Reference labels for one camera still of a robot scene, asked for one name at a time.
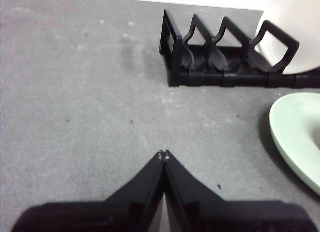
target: plate rim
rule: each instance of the plate rim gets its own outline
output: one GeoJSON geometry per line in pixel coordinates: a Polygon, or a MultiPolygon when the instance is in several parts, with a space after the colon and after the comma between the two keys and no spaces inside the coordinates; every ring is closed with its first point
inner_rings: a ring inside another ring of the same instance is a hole
{"type": "Polygon", "coordinates": [[[317,183],[314,179],[310,178],[305,172],[304,169],[299,167],[289,156],[288,154],[288,149],[285,149],[286,146],[281,143],[279,140],[279,137],[277,137],[274,129],[274,125],[272,123],[272,116],[275,113],[274,110],[277,107],[278,103],[281,103],[282,100],[287,99],[288,97],[292,96],[297,96],[297,95],[312,95],[312,96],[319,96],[320,93],[312,93],[312,92],[298,92],[298,93],[291,93],[282,96],[281,98],[277,99],[271,106],[270,112],[269,112],[269,125],[270,125],[270,130],[272,134],[272,138],[274,140],[274,143],[283,157],[283,159],[286,161],[286,163],[289,165],[289,167],[293,170],[293,172],[305,183],[307,184],[314,192],[316,192],[318,195],[320,195],[320,182],[317,183]]]}

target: green dish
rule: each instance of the green dish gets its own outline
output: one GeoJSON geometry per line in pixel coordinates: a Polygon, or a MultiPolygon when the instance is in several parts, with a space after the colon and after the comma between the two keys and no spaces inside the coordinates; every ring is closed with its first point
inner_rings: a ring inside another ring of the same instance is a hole
{"type": "Polygon", "coordinates": [[[291,169],[320,195],[320,94],[294,93],[272,105],[274,142],[291,169]]]}

